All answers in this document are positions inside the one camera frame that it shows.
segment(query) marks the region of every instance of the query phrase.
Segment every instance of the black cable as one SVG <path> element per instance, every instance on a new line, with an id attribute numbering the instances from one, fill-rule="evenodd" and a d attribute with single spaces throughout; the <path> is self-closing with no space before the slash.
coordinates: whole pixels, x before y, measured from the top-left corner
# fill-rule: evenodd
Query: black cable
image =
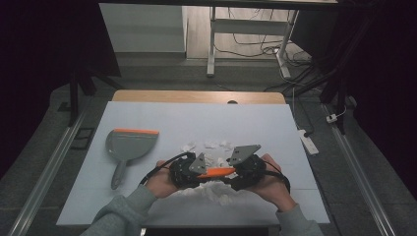
<path id="1" fill-rule="evenodd" d="M 222 88 L 222 89 L 226 89 L 226 90 L 228 90 L 228 91 L 234 91 L 233 89 L 230 89 L 230 88 L 228 88 L 228 87 L 224 87 L 224 86 L 222 86 L 222 85 L 220 85 L 220 84 L 215 84 L 217 87 L 219 87 L 219 88 Z"/>
<path id="2" fill-rule="evenodd" d="M 299 52 L 294 53 L 292 55 L 292 59 L 288 58 L 288 60 L 290 60 L 291 62 L 295 62 L 295 63 L 307 63 L 307 62 L 311 63 L 311 60 L 295 60 L 295 55 L 298 55 L 298 54 L 303 53 L 303 52 L 306 52 L 306 51 L 303 50 L 303 51 L 299 51 Z"/>
<path id="3" fill-rule="evenodd" d="M 265 55 L 274 55 L 276 54 L 276 52 L 274 52 L 274 49 L 277 49 L 277 48 L 279 48 L 279 46 L 268 46 L 268 47 L 264 47 L 262 51 Z"/>
<path id="4" fill-rule="evenodd" d="M 238 55 L 238 56 L 243 56 L 243 57 L 257 57 L 257 56 L 262 56 L 264 55 L 264 53 L 260 53 L 260 54 L 255 54 L 255 55 L 243 55 L 237 52 L 232 52 L 232 51 L 223 51 L 218 49 L 215 45 L 214 45 L 215 50 L 219 51 L 219 52 L 224 52 L 224 53 L 230 53 L 230 54 L 234 54 L 234 55 Z"/>
<path id="5" fill-rule="evenodd" d="M 274 168 L 276 171 L 278 171 L 279 173 L 281 173 L 282 174 L 282 172 L 280 171 L 280 170 L 278 170 L 278 168 L 276 168 L 274 165 L 272 165 L 271 163 L 269 163 L 269 162 L 267 162 L 267 161 L 265 161 L 264 160 L 264 163 L 266 163 L 266 164 L 268 164 L 268 165 L 270 165 L 270 166 L 272 166 L 272 168 Z"/>
<path id="6" fill-rule="evenodd" d="M 309 66 L 308 68 L 306 68 L 306 69 L 304 69 L 297 77 L 295 77 L 294 78 L 294 80 L 297 80 L 299 77 L 301 77 L 304 73 L 306 73 L 306 71 L 307 70 L 309 70 L 311 67 L 313 67 L 312 65 L 311 66 Z M 279 88 L 279 87 L 283 87 L 283 86 L 286 86 L 286 85 L 292 85 L 291 84 L 292 82 L 288 82 L 288 81 L 286 81 L 285 83 L 283 83 L 283 84 L 280 84 L 280 85 L 276 85 L 276 86 L 270 86 L 270 87 L 267 87 L 267 88 L 265 88 L 264 89 L 264 91 L 268 91 L 269 89 L 276 89 L 276 88 Z"/>
<path id="7" fill-rule="evenodd" d="M 301 109 L 303 110 L 303 112 L 304 112 L 304 114 L 306 115 L 306 117 L 307 117 L 307 122 L 309 123 L 309 126 L 311 127 L 311 130 L 310 131 L 307 131 L 306 130 L 306 133 L 304 134 L 304 137 L 309 137 L 309 136 L 311 136 L 312 134 L 314 134 L 314 132 L 316 131 L 316 129 L 314 128 L 314 125 L 313 125 L 313 123 L 312 123 L 312 120 L 310 119 L 310 116 L 309 116 L 309 114 L 307 113 L 307 110 L 306 110 L 306 108 L 304 107 L 304 105 L 303 105 L 303 102 L 300 100 L 300 97 L 299 96 L 297 96 L 297 99 L 298 99 L 298 102 L 300 103 L 300 106 L 301 106 Z"/>
<path id="8" fill-rule="evenodd" d="M 337 47 L 333 50 L 333 52 L 331 52 L 328 56 L 324 56 L 324 57 L 321 57 L 321 58 L 314 59 L 314 62 L 316 64 L 318 64 L 318 63 L 324 62 L 324 61 L 334 61 L 336 59 L 337 55 L 339 54 L 342 46 L 344 44 L 346 44 L 350 40 L 351 37 L 352 36 L 349 34 L 349 36 L 344 41 L 340 42 L 337 45 Z"/>
<path id="9" fill-rule="evenodd" d="M 287 51 L 285 51 L 285 56 L 286 56 L 286 60 L 285 61 L 288 64 L 290 64 L 291 66 L 293 66 L 293 67 L 307 66 L 307 65 L 311 65 L 312 64 L 311 61 L 305 61 L 305 60 L 303 60 L 303 61 L 295 61 L 295 60 L 289 59 L 289 56 L 288 56 L 288 52 Z"/>
<path id="10" fill-rule="evenodd" d="M 228 8 L 228 14 L 229 14 L 229 19 L 231 19 L 231 17 L 233 16 L 233 19 L 236 19 L 236 17 L 234 16 L 234 14 L 233 14 L 233 12 L 230 10 L 230 7 Z M 272 19 L 272 15 L 273 15 L 273 9 L 272 9 L 272 11 L 271 11 L 271 13 L 270 13 L 270 16 L 269 16 L 269 20 L 271 20 Z M 235 33 L 232 33 L 233 34 L 233 39 L 235 40 L 235 42 L 237 43 L 237 44 L 241 44 L 241 45 L 258 45 L 258 44 L 260 44 L 261 45 L 261 51 L 263 51 L 266 55 L 272 55 L 272 53 L 271 54 L 267 54 L 267 52 L 268 51 L 270 51 L 270 50 L 273 50 L 273 49 L 269 49 L 268 47 L 267 48 L 262 48 L 262 46 L 265 44 L 265 43 L 278 43 L 278 42 L 282 42 L 282 40 L 276 40 L 276 41 L 266 41 L 266 35 L 265 35 L 265 37 L 264 37 L 264 40 L 263 41 L 260 41 L 260 42 L 239 42 L 238 40 L 237 40 L 237 38 L 236 38 L 236 34 Z"/>
<path id="11" fill-rule="evenodd" d="M 163 164 L 161 164 L 161 165 L 159 165 L 159 166 L 156 166 L 153 170 L 151 170 L 142 180 L 141 180 L 141 183 L 139 184 L 139 185 L 144 185 L 146 182 L 147 182 L 147 180 L 150 178 L 150 177 L 152 177 L 152 175 L 154 175 L 156 172 L 158 172 L 160 169 L 162 169 L 162 168 L 164 168 L 167 164 L 169 164 L 169 163 L 171 163 L 171 162 L 173 162 L 174 160 L 176 160 L 176 159 L 179 159 L 179 158 L 181 158 L 181 157 L 183 157 L 183 156 L 185 156 L 185 155 L 194 155 L 193 153 L 191 153 L 191 152 L 183 152 L 183 153 L 181 153 L 181 154 L 178 154 L 178 155 L 176 155 L 176 156 L 174 156 L 174 157 L 172 157 L 172 158 L 170 158 L 169 160 L 167 160 L 167 161 L 165 161 Z"/>
<path id="12" fill-rule="evenodd" d="M 281 172 L 276 173 L 276 172 L 269 171 L 269 170 L 260 170 L 259 172 L 261 174 L 274 176 L 274 177 L 282 180 L 285 184 L 286 189 L 288 190 L 288 193 L 291 193 L 291 184 L 289 183 L 288 178 L 285 175 L 283 175 Z"/>
<path id="13" fill-rule="evenodd" d="M 292 83 L 290 83 L 291 85 L 289 85 L 287 88 L 285 88 L 281 93 L 283 95 L 285 95 L 289 89 L 292 89 L 295 86 L 299 85 L 314 70 L 315 70 L 315 67 L 313 65 L 310 65 L 309 67 L 304 69 L 304 71 L 302 73 L 300 73 L 300 75 L 298 75 L 296 78 L 294 78 Z"/>

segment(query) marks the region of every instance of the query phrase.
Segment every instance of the cable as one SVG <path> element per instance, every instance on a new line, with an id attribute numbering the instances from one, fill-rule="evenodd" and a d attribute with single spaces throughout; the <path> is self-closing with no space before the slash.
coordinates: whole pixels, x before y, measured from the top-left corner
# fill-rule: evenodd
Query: cable
<path id="1" fill-rule="evenodd" d="M 345 112 L 346 112 L 346 105 L 344 106 L 344 111 L 342 113 L 336 115 L 336 117 L 339 117 L 339 116 L 343 115 Z"/>
<path id="2" fill-rule="evenodd" d="M 272 168 L 274 168 L 276 171 L 278 171 L 278 173 L 281 173 L 282 174 L 282 172 L 280 171 L 280 170 L 278 170 L 278 168 L 276 168 L 274 165 L 272 165 L 271 163 L 269 163 L 269 162 L 267 162 L 266 160 L 263 160 L 263 162 L 264 163 L 266 163 L 266 164 L 268 164 L 268 165 L 270 165 L 270 166 L 272 166 Z"/>
<path id="3" fill-rule="evenodd" d="M 304 112 L 304 114 L 306 115 L 306 117 L 307 117 L 307 122 L 309 123 L 309 126 L 311 127 L 311 130 L 310 131 L 306 131 L 306 133 L 304 134 L 304 137 L 309 137 L 309 136 L 311 136 L 312 134 L 314 134 L 314 132 L 316 131 L 316 129 L 314 128 L 314 125 L 313 125 L 313 123 L 312 123 L 312 120 L 310 119 L 310 116 L 309 116 L 309 114 L 307 113 L 307 110 L 306 110 L 306 108 L 304 107 L 304 105 L 303 105 L 303 102 L 300 100 L 300 97 L 299 96 L 297 96 L 297 99 L 298 99 L 298 102 L 300 103 L 300 106 L 301 106 L 301 109 L 303 109 L 303 112 Z"/>
<path id="4" fill-rule="evenodd" d="M 219 52 L 230 53 L 230 54 L 234 54 L 234 55 L 238 55 L 238 56 L 243 56 L 243 57 L 257 57 L 257 56 L 264 55 L 264 53 L 255 54 L 255 55 L 243 55 L 243 54 L 240 54 L 240 53 L 237 53 L 237 52 L 220 50 L 215 45 L 214 45 L 214 48 L 215 48 L 215 50 L 217 50 Z"/>
<path id="5" fill-rule="evenodd" d="M 288 13 L 287 13 L 287 22 L 289 22 L 289 12 L 290 12 L 291 10 L 288 10 Z"/>
<path id="6" fill-rule="evenodd" d="M 229 19 L 231 19 L 232 17 L 233 17 L 233 19 L 236 19 L 236 17 L 234 16 L 234 14 L 233 14 L 233 12 L 231 11 L 231 9 L 230 9 L 230 7 L 229 8 L 227 8 L 228 9 L 228 14 L 229 14 Z M 259 14 L 259 12 L 261 11 L 261 9 L 257 9 L 256 10 L 256 13 L 257 13 L 257 15 Z M 271 20 L 272 19 L 272 15 L 273 15 L 273 9 L 272 9 L 272 11 L 270 12 L 270 16 L 269 16 L 269 20 Z M 217 50 L 219 51 L 219 52 L 225 52 L 225 53 L 231 53 L 231 54 L 235 54 L 235 55 L 238 55 L 238 56 L 244 56 L 244 57 L 256 57 L 256 56 L 261 56 L 261 55 L 273 55 L 273 50 L 277 47 L 277 46 L 269 46 L 269 47 L 265 47 L 265 48 L 263 48 L 263 45 L 264 44 L 266 44 L 266 43 L 279 43 L 279 42 L 282 42 L 282 40 L 277 40 L 277 41 L 266 41 L 266 38 L 267 38 L 267 36 L 265 35 L 264 36 L 264 39 L 262 40 L 262 41 L 260 41 L 260 42 L 239 42 L 237 39 L 236 39 L 236 34 L 235 33 L 232 33 L 233 34 L 233 39 L 235 40 L 235 42 L 237 43 L 237 44 L 241 44 L 241 45 L 258 45 L 258 44 L 260 44 L 261 45 L 261 51 L 262 51 L 262 54 L 256 54 L 256 55 L 243 55 L 243 54 L 239 54 L 239 53 L 237 53 L 237 52 L 232 52 L 232 51 L 220 51 L 220 50 L 218 50 L 217 48 Z"/>
<path id="7" fill-rule="evenodd" d="M 292 55 L 292 60 L 294 61 L 295 59 L 295 55 L 297 55 L 297 54 L 300 54 L 300 53 L 303 53 L 303 52 L 306 52 L 306 51 L 304 51 L 304 50 L 302 50 L 302 51 L 299 51 L 299 52 L 296 52 L 296 53 L 294 53 L 293 55 Z"/>
<path id="8" fill-rule="evenodd" d="M 289 89 L 292 89 L 294 86 L 304 86 L 305 84 L 300 84 L 300 82 L 302 82 L 308 75 L 310 75 L 310 73 L 312 73 L 315 70 L 315 67 L 313 65 L 310 65 L 308 68 L 306 68 L 297 78 L 294 79 L 294 81 L 296 83 L 292 83 L 290 86 L 288 86 L 287 88 L 285 88 L 282 91 L 282 94 L 286 94 L 286 92 Z"/>
<path id="9" fill-rule="evenodd" d="M 283 175 L 280 171 L 279 173 L 276 173 L 276 172 L 269 171 L 269 170 L 261 170 L 259 171 L 259 173 L 264 174 L 264 175 L 274 176 L 282 180 L 284 182 L 285 188 L 287 189 L 288 193 L 291 193 L 291 184 L 289 183 L 288 178 L 285 177 L 285 175 Z"/>
<path id="10" fill-rule="evenodd" d="M 301 81 L 303 81 L 306 77 L 307 77 L 307 75 L 305 75 L 305 76 L 303 76 L 302 78 L 300 78 L 297 82 L 301 82 Z M 311 79 L 311 82 L 312 81 L 314 81 L 314 80 L 316 80 L 317 78 L 318 78 L 319 76 L 315 76 L 314 78 L 312 78 Z M 281 93 L 284 95 L 284 96 L 288 96 L 287 95 L 287 92 L 290 90 L 290 89 L 292 89 L 292 88 L 294 88 L 296 85 L 289 85 L 287 88 L 285 88 Z"/>
<path id="11" fill-rule="evenodd" d="M 227 87 L 224 87 L 224 86 L 222 86 L 222 85 L 220 85 L 220 84 L 215 84 L 217 87 L 219 87 L 219 88 L 222 88 L 222 89 L 226 89 L 226 90 L 228 90 L 228 91 L 234 91 L 233 89 L 230 89 L 230 88 L 227 88 Z"/>
<path id="12" fill-rule="evenodd" d="M 185 155 L 187 155 L 187 156 L 188 156 L 188 155 L 195 156 L 195 154 L 194 154 L 194 153 L 191 153 L 191 152 L 183 152 L 183 153 L 181 153 L 181 154 L 178 154 L 178 155 L 176 155 L 176 156 L 174 156 L 174 157 L 170 158 L 169 160 L 165 161 L 163 164 L 161 164 L 161 165 L 159 165 L 159 166 L 156 166 L 153 170 L 151 170 L 151 171 L 150 171 L 150 173 L 148 173 L 148 174 L 144 177 L 144 179 L 142 179 L 142 180 L 141 180 L 141 183 L 140 183 L 139 185 L 144 185 L 144 184 L 147 182 L 147 180 L 148 180 L 150 177 L 152 177 L 152 175 L 154 175 L 156 172 L 158 172 L 160 169 L 162 169 L 163 167 L 165 167 L 167 164 L 169 164 L 169 163 L 173 162 L 174 160 L 179 159 L 179 158 L 181 158 L 181 157 L 183 157 L 183 156 L 185 156 Z"/>
<path id="13" fill-rule="evenodd" d="M 295 125 L 297 126 L 297 130 L 300 129 L 300 126 L 297 123 L 297 120 L 295 119 L 295 97 L 294 97 L 294 93 L 295 93 L 295 87 L 292 88 L 292 117 L 294 117 L 294 122 Z"/>
<path id="14" fill-rule="evenodd" d="M 287 51 L 285 51 L 285 56 L 286 56 L 286 59 L 283 58 L 285 60 L 285 62 L 287 62 L 288 64 L 290 64 L 293 67 L 300 67 L 300 66 L 306 66 L 306 65 L 311 65 L 312 64 L 311 61 L 307 61 L 307 60 L 298 60 L 297 61 L 297 60 L 291 60 L 291 59 L 289 59 L 289 56 L 288 56 L 288 52 Z"/>
<path id="15" fill-rule="evenodd" d="M 310 66 L 310 67 L 308 67 L 308 68 L 306 68 L 306 69 L 304 69 L 298 76 L 296 76 L 295 78 L 294 78 L 294 81 L 296 81 L 296 80 L 298 80 L 301 76 L 303 76 L 304 75 L 304 73 L 306 73 L 308 70 L 310 70 L 311 69 L 311 67 L 313 67 L 312 65 Z M 286 85 L 288 85 L 288 84 L 292 84 L 293 82 L 290 82 L 290 81 L 287 81 L 287 80 L 284 80 L 285 81 L 285 83 L 283 83 L 283 84 L 280 84 L 280 85 L 276 85 L 276 86 L 270 86 L 270 87 L 267 87 L 267 88 L 265 88 L 264 89 L 264 91 L 268 91 L 269 89 L 275 89 L 275 88 L 279 88 L 279 87 L 282 87 L 282 86 L 286 86 Z"/>
<path id="16" fill-rule="evenodd" d="M 287 81 L 285 78 L 284 78 L 284 75 L 282 75 L 282 72 L 281 72 L 281 70 L 279 70 L 279 74 L 280 74 L 280 76 L 281 76 L 281 78 L 282 78 L 282 80 L 283 81 L 285 81 L 285 82 L 287 82 L 287 83 L 290 83 L 291 85 L 295 85 L 295 86 L 303 86 L 304 84 L 298 84 L 298 83 L 295 83 L 295 82 L 291 82 L 291 81 Z"/>

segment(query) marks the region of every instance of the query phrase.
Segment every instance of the metal frame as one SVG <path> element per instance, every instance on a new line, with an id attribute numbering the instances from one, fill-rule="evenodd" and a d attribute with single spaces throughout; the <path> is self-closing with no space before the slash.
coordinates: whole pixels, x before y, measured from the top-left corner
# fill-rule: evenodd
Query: metal frame
<path id="1" fill-rule="evenodd" d="M 282 35 L 284 36 L 280 48 L 275 56 L 278 61 L 279 69 L 284 79 L 291 78 L 288 68 L 285 64 L 283 55 L 292 33 L 295 19 L 298 11 L 295 11 L 289 22 L 267 22 L 257 20 L 232 20 L 232 19 L 216 19 L 215 7 L 210 7 L 210 37 L 208 49 L 208 72 L 207 77 L 214 77 L 214 58 L 215 48 L 214 39 L 216 33 L 242 33 L 242 34 L 266 34 L 266 35 Z"/>
<path id="2" fill-rule="evenodd" d="M 8 235 L 26 235 L 34 217 L 36 216 L 37 210 L 43 202 L 49 187 L 54 180 L 68 149 L 70 148 L 71 142 L 77 135 L 77 131 L 81 126 L 84 118 L 86 117 L 87 108 L 92 98 L 87 97 L 85 104 L 83 105 L 82 111 L 74 122 L 72 127 L 68 127 L 61 140 L 59 141 L 55 151 L 51 154 L 42 174 L 36 182 L 33 190 L 31 191 L 25 205 L 22 207 L 21 212 L 15 220 L 12 229 Z"/>

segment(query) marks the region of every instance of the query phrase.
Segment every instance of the gray floor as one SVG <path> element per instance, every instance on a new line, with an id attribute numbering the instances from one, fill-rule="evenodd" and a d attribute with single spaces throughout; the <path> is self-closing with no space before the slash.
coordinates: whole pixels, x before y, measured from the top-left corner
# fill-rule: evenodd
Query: gray floor
<path id="1" fill-rule="evenodd" d="M 123 79 L 115 79 L 129 89 L 195 89 L 262 91 L 282 83 L 276 62 L 223 61 L 216 65 L 216 76 L 206 78 L 206 61 L 181 58 L 147 57 L 146 60 L 132 56 L 119 58 Z M 301 69 L 292 69 L 294 74 Z M 88 116 L 81 128 L 95 129 L 106 102 L 115 89 L 94 80 L 98 90 Z M 309 156 L 331 224 L 322 224 L 325 235 L 381 235 L 360 190 L 346 165 L 344 156 L 325 121 L 325 113 L 317 98 L 319 92 L 312 90 L 295 101 L 295 118 L 307 130 L 312 120 L 315 133 L 312 139 L 320 150 L 317 156 Z M 0 235 L 10 230 L 24 205 L 45 163 L 54 151 L 68 121 L 68 111 L 59 111 L 62 102 L 68 102 L 68 87 L 57 89 L 51 95 L 50 108 L 32 139 L 16 163 L 0 182 Z M 287 102 L 292 105 L 291 97 Z M 411 197 L 384 156 L 359 128 L 352 117 L 352 107 L 346 113 L 347 137 L 353 145 L 366 173 L 378 194 L 397 232 L 397 235 L 417 235 L 417 204 Z M 78 235 L 83 229 L 55 225 L 66 198 L 77 177 L 87 145 L 86 140 L 74 141 L 45 197 L 28 235 Z"/>

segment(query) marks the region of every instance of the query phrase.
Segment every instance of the person's hand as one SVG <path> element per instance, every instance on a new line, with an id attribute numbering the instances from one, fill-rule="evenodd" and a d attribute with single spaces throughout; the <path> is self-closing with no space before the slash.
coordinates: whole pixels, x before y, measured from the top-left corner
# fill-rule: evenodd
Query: person's hand
<path id="1" fill-rule="evenodd" d="M 159 160 L 156 166 L 163 163 L 164 160 Z M 154 173 L 145 183 L 145 186 L 159 199 L 166 198 L 178 190 L 169 178 L 169 165 L 165 167 Z"/>
<path id="2" fill-rule="evenodd" d="M 273 165 L 272 167 L 267 164 L 268 171 L 277 172 L 276 169 L 281 171 L 281 167 L 269 154 L 263 155 L 261 159 Z M 274 176 L 266 175 L 257 185 L 252 186 L 247 190 L 258 194 L 264 200 L 276 205 L 282 212 L 289 211 L 296 206 L 296 203 L 289 195 L 284 182 Z"/>

